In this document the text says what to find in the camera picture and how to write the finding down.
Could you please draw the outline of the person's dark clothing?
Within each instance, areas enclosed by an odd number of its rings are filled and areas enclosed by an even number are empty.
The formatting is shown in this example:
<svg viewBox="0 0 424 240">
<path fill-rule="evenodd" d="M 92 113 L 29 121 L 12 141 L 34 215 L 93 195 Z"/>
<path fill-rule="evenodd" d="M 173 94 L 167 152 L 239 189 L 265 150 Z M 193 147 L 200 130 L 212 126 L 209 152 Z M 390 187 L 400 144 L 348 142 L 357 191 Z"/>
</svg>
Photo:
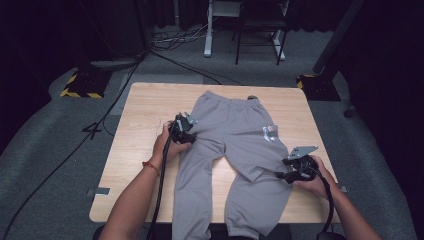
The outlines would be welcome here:
<svg viewBox="0 0 424 240">
<path fill-rule="evenodd" d="M 172 240 L 172 225 L 170 223 L 156 225 L 150 240 Z M 252 239 L 248 237 L 230 237 L 225 224 L 212 224 L 211 238 L 209 240 Z M 293 238 L 288 224 L 278 224 L 267 236 L 260 235 L 259 240 L 293 240 Z"/>
</svg>

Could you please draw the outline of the black metal chair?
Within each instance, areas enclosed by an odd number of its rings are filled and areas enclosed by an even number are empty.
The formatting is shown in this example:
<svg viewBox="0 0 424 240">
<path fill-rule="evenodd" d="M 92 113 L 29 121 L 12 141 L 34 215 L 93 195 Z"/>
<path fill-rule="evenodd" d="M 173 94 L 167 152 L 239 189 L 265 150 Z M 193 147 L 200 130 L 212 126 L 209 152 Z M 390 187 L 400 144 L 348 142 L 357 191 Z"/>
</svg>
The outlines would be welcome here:
<svg viewBox="0 0 424 240">
<path fill-rule="evenodd" d="M 233 36 L 237 37 L 235 64 L 239 63 L 242 46 L 266 46 L 266 43 L 247 43 L 242 35 L 247 32 L 268 32 L 269 42 L 274 47 L 279 65 L 285 59 L 284 44 L 289 25 L 286 14 L 290 9 L 290 0 L 243 0 L 239 7 L 237 28 Z"/>
</svg>

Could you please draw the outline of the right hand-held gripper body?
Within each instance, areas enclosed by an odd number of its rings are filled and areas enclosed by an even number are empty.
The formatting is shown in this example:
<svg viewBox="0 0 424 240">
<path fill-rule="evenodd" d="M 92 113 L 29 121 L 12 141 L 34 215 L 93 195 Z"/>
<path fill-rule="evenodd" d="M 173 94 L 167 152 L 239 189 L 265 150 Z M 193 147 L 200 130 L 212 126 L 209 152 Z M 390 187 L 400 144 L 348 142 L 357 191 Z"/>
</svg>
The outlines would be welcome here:
<svg viewBox="0 0 424 240">
<path fill-rule="evenodd" d="M 282 177 L 284 180 L 287 178 L 295 179 L 296 181 L 312 181 L 318 170 L 318 165 L 310 156 L 310 153 L 317 150 L 317 146 L 298 146 L 295 147 L 283 163 L 292 168 L 288 172 L 287 177 Z"/>
</svg>

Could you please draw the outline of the grey pants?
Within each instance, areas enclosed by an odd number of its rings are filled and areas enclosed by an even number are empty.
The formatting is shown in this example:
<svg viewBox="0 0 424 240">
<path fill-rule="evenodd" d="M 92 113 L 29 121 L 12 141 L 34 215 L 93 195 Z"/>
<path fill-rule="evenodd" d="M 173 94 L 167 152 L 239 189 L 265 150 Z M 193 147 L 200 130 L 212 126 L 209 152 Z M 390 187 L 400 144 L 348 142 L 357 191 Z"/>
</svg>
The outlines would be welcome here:
<svg viewBox="0 0 424 240">
<path fill-rule="evenodd" d="M 278 179 L 288 168 L 278 126 L 257 99 L 228 99 L 210 91 L 192 111 L 196 141 L 181 155 L 174 189 L 172 240 L 209 240 L 212 168 L 226 158 L 237 175 L 226 199 L 231 237 L 258 240 L 278 224 L 292 187 Z"/>
</svg>

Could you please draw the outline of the grey tape strip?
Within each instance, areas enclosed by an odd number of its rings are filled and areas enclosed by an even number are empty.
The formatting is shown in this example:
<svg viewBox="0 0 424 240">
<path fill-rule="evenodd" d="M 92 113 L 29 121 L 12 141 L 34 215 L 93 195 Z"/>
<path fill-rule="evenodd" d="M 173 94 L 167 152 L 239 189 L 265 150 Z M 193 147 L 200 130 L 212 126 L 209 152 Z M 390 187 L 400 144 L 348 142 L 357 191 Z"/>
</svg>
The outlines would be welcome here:
<svg viewBox="0 0 424 240">
<path fill-rule="evenodd" d="M 88 189 L 86 196 L 96 196 L 96 195 L 108 195 L 110 192 L 110 188 L 103 188 L 103 187 L 98 187 L 95 189 Z"/>
</svg>

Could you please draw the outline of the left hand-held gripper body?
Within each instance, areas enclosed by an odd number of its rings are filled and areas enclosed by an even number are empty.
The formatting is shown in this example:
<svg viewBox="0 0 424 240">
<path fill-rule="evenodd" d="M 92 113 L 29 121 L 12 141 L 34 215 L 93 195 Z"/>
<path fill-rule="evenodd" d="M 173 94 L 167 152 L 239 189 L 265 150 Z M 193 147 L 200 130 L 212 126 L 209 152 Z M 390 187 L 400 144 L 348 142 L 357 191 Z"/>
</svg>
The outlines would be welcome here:
<svg viewBox="0 0 424 240">
<path fill-rule="evenodd" d="M 185 112 L 184 115 L 181 113 L 175 116 L 174 121 L 171 123 L 168 128 L 170 138 L 175 143 L 181 143 L 183 140 L 184 134 L 193 134 L 190 133 L 190 130 L 193 128 L 198 121 L 195 120 L 190 114 Z"/>
</svg>

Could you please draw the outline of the black yellow striped stand base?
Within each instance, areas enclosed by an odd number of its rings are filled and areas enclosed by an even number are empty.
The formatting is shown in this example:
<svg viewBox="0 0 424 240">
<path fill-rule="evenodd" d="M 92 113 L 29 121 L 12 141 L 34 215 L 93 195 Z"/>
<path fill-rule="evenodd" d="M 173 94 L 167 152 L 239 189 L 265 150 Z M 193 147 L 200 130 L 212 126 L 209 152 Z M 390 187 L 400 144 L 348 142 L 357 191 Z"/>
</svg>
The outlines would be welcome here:
<svg viewBox="0 0 424 240">
<path fill-rule="evenodd" d="M 341 100 L 333 82 L 323 80 L 319 75 L 299 75 L 296 77 L 296 85 L 304 92 L 308 101 Z"/>
<path fill-rule="evenodd" d="M 109 71 L 83 72 L 76 70 L 69 78 L 60 96 L 101 99 L 105 96 L 111 76 L 112 73 Z"/>
</svg>

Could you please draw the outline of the black tape cross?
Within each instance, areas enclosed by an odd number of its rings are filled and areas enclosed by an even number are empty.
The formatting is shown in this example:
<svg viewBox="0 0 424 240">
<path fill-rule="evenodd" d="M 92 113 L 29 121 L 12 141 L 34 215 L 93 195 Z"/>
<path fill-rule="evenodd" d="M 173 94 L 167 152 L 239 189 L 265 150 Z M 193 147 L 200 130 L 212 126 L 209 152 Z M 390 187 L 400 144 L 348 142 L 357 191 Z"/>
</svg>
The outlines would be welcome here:
<svg viewBox="0 0 424 240">
<path fill-rule="evenodd" d="M 101 129 L 99 128 L 99 123 L 94 122 L 90 124 L 89 126 L 82 129 L 83 132 L 86 132 L 89 134 L 89 139 L 93 140 L 97 133 L 101 132 Z"/>
</svg>

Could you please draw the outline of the dark slanted stand pole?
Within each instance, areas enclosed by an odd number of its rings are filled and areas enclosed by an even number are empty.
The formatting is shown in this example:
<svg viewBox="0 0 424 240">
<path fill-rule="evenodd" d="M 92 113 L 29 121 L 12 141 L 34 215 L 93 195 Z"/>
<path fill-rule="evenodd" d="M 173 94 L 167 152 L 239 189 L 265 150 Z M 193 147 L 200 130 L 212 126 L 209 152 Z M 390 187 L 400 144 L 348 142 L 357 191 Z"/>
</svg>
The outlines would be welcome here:
<svg viewBox="0 0 424 240">
<path fill-rule="evenodd" d="M 321 74 L 329 65 L 329 61 L 336 52 L 337 46 L 342 41 L 344 34 L 347 32 L 364 2 L 365 0 L 352 0 L 352 3 L 338 24 L 335 32 L 313 66 L 312 71 L 314 73 Z"/>
</svg>

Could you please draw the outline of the person's right hand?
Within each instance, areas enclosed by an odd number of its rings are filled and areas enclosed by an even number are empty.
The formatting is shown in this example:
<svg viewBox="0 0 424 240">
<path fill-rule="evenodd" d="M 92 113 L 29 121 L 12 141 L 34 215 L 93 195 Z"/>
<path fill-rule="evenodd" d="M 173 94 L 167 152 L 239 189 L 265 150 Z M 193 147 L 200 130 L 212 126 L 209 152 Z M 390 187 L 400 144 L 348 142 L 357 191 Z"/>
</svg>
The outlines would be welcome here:
<svg viewBox="0 0 424 240">
<path fill-rule="evenodd" d="M 340 192 L 340 190 L 338 189 L 338 186 L 333 176 L 327 170 L 320 157 L 312 155 L 312 158 L 317 163 L 321 175 L 328 182 L 332 196 L 335 197 Z M 295 181 L 293 185 L 295 187 L 311 191 L 318 197 L 327 199 L 327 193 L 325 190 L 324 183 L 318 176 L 316 176 L 312 181 Z"/>
</svg>

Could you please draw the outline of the white desk frame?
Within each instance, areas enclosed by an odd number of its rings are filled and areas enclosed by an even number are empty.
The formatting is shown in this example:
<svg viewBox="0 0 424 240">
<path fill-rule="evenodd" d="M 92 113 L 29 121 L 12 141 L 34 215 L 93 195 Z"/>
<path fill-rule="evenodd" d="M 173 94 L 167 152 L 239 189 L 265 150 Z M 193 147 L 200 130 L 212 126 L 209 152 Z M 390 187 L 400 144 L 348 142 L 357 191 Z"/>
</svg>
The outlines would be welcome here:
<svg viewBox="0 0 424 240">
<path fill-rule="evenodd" d="M 241 1 L 242 0 L 208 0 L 207 32 L 204 46 L 204 56 L 206 58 L 212 55 L 213 22 L 219 17 L 238 17 Z M 277 54 L 277 59 L 279 61 L 284 61 L 283 41 L 285 37 L 280 37 L 281 34 L 281 30 L 276 30 L 275 32 L 271 32 L 269 36 L 271 37 L 272 46 Z"/>
</svg>

